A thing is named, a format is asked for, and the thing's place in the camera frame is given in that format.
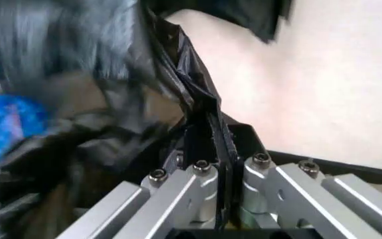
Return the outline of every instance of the hex socket bolt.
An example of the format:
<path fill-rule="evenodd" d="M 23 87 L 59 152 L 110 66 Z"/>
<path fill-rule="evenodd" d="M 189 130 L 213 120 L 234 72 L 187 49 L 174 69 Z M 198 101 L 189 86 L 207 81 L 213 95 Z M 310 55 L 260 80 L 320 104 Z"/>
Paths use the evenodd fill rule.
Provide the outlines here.
<path fill-rule="evenodd" d="M 208 163 L 206 160 L 199 160 L 195 162 L 195 164 L 192 166 L 192 169 L 195 174 L 204 175 L 208 173 L 211 169 L 211 164 Z"/>
<path fill-rule="evenodd" d="M 302 160 L 298 163 L 298 167 L 303 170 L 309 177 L 316 179 L 319 173 L 318 164 L 313 162 L 313 159 Z"/>
<path fill-rule="evenodd" d="M 253 163 L 258 165 L 261 169 L 269 168 L 271 164 L 271 158 L 265 153 L 256 153 L 252 157 Z"/>
<path fill-rule="evenodd" d="M 166 170 L 159 168 L 156 170 L 153 170 L 149 175 L 148 179 L 150 181 L 150 184 L 153 187 L 160 187 L 168 178 L 168 174 Z"/>

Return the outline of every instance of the blue cloth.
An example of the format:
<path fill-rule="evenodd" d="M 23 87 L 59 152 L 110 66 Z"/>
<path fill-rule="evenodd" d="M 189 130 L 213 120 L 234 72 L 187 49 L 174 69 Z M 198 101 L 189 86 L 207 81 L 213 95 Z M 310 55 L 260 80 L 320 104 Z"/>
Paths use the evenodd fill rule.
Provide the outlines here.
<path fill-rule="evenodd" d="M 40 105 L 23 97 L 0 95 L 0 159 L 17 141 L 42 134 L 47 119 Z"/>

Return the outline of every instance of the black trash bag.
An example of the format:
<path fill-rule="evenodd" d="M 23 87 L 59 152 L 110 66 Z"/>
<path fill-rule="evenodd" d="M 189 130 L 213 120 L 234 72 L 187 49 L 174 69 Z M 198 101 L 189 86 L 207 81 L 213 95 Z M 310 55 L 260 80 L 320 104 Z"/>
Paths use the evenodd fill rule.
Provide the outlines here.
<path fill-rule="evenodd" d="M 292 0 L 145 0 L 153 12 L 166 17 L 193 9 L 250 29 L 264 42 L 275 39 L 278 19 L 288 19 Z"/>
<path fill-rule="evenodd" d="M 216 227 L 228 220 L 237 157 L 220 98 L 182 29 L 140 1 L 0 0 L 0 80 L 55 114 L 46 135 L 0 161 L 0 234 L 56 237 L 73 208 L 91 207 L 122 180 L 139 183 L 166 148 L 195 135 L 219 170 Z M 98 94 L 101 104 L 89 106 Z"/>

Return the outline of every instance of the silver metal bar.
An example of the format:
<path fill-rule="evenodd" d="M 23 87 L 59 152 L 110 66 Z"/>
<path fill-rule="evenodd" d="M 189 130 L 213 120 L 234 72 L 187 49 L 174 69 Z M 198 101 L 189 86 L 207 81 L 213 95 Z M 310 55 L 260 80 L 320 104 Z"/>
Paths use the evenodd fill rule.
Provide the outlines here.
<path fill-rule="evenodd" d="M 147 189 L 122 182 L 57 239 L 112 238 L 149 198 Z"/>
<path fill-rule="evenodd" d="M 281 217 L 282 228 L 308 222 L 326 239 L 382 238 L 295 164 L 270 169 L 264 185 L 268 210 Z"/>
<path fill-rule="evenodd" d="M 353 174 L 327 178 L 322 186 L 382 234 L 382 193 Z"/>
<path fill-rule="evenodd" d="M 176 170 L 114 238 L 165 238 L 171 229 L 189 225 L 203 200 L 198 177 Z"/>

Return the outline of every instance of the white wall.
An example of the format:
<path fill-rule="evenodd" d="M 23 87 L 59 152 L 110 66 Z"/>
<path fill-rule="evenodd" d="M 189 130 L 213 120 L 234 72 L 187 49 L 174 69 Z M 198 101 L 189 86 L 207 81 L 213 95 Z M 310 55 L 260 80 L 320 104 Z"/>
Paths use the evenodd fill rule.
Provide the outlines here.
<path fill-rule="evenodd" d="M 382 0 L 295 0 L 270 45 L 201 12 L 169 21 L 268 149 L 382 168 Z"/>

